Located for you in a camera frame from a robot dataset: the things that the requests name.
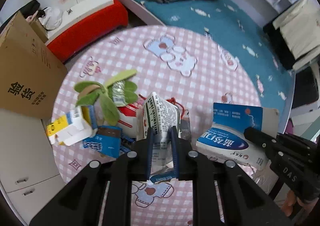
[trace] beige cloth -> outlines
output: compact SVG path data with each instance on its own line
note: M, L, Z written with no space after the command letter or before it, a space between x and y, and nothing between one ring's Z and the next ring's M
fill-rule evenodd
M320 8L312 1L299 0L276 18L273 26L280 28L295 59L308 52L313 57L320 53Z

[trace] cabinet drawer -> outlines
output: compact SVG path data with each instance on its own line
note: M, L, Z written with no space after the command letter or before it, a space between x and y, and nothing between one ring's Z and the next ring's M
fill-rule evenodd
M31 219L65 186L60 175L41 183L20 189L7 196L22 219L29 224Z
M0 109L0 181L12 192L59 174L40 119Z

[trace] blue oval logo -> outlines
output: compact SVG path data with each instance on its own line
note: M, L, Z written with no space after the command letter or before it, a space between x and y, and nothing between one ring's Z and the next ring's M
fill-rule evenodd
M242 138L218 128L210 128L198 138L198 141L221 149L242 150L249 147Z

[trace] artificial plant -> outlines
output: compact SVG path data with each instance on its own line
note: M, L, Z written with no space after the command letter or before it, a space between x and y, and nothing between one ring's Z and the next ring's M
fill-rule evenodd
M117 109L117 107L120 107L120 105L116 105L112 100L113 85L117 82L123 81L123 94L125 97L125 103L134 103L138 100L137 94L134 93L137 90L137 85L127 79L136 74L137 70L122 71L107 80L104 85L94 81L83 81L77 83L74 86L75 91L79 92L76 105L93 105L99 98L100 106L105 120L109 125L115 126L120 118Z

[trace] floor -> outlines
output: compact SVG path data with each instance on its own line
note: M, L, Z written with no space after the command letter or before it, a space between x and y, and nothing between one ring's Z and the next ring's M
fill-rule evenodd
M140 18L138 18L134 13L132 13L129 9L128 11L128 16L129 16L129 24L126 27L118 27L117 29L113 30L111 33L106 34L105 36L101 37L105 38L106 36L114 35L124 29L130 29L134 27L140 27L140 26L146 26L147 24L143 22ZM84 47L82 50L77 52L74 56L72 56L67 62L65 62L65 66L68 71L71 70L73 65L77 62L77 60L86 52L86 50L91 46L91 44L87 45Z

